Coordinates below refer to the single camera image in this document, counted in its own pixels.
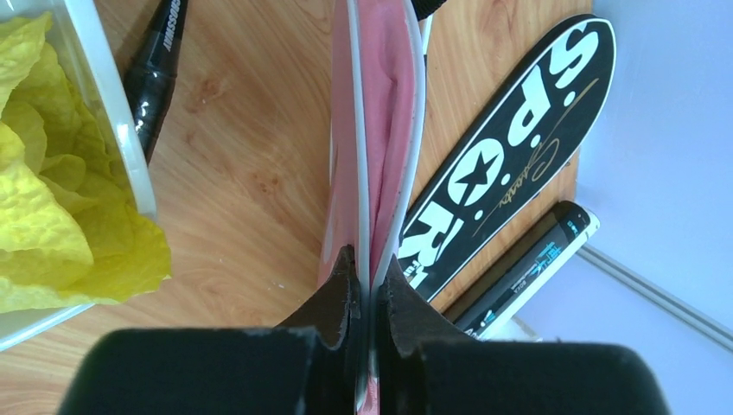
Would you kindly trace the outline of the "black racket cover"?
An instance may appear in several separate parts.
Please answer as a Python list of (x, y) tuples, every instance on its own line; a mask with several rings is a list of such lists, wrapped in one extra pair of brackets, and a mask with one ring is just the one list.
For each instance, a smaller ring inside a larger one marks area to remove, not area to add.
[(500, 85), (405, 218), (398, 262), (433, 299), (568, 163), (607, 101), (612, 22), (571, 16), (547, 32)]

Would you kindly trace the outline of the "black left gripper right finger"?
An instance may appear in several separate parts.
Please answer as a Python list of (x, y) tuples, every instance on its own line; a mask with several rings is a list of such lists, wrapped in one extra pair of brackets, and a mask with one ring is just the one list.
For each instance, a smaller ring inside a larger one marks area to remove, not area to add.
[(635, 351), (583, 342), (481, 342), (392, 261), (376, 293), (380, 414), (666, 414)]

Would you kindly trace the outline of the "pink racket cover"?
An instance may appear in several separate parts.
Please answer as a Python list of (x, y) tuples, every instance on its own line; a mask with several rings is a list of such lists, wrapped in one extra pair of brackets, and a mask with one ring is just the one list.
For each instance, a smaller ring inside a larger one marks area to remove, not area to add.
[(426, 69), (408, 1), (338, 1), (332, 29), (330, 195), (318, 280), (354, 249), (361, 308), (388, 266), (414, 183), (424, 128)]

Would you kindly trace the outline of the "black shuttlecock tube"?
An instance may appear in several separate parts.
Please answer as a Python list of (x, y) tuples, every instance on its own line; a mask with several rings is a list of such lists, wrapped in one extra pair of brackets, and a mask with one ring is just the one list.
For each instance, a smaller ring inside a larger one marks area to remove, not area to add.
[(573, 201), (555, 204), (443, 316), (477, 340), (495, 337), (599, 227), (597, 216), (585, 207)]

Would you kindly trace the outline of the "white shuttlecock tube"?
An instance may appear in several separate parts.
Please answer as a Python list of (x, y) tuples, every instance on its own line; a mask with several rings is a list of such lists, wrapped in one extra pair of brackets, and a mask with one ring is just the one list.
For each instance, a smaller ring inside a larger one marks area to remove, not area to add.
[(502, 276), (498, 293), (489, 296), (484, 315), (465, 333), (479, 341), (539, 342), (541, 338), (522, 322), (517, 312), (598, 230), (600, 221), (580, 208), (567, 214), (534, 243), (519, 262)]

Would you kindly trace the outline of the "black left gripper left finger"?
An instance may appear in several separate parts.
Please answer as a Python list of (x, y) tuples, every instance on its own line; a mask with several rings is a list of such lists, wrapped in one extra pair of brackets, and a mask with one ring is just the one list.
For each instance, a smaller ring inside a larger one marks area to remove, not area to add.
[(61, 414), (353, 414), (354, 249), (275, 327), (120, 329), (80, 364)]

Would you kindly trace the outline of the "black silver racket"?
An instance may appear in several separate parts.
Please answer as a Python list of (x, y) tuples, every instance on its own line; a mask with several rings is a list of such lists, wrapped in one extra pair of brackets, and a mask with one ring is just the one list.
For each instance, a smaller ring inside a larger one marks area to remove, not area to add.
[(187, 0), (158, 4), (123, 77), (134, 129), (147, 163), (153, 157), (175, 90), (187, 12)]

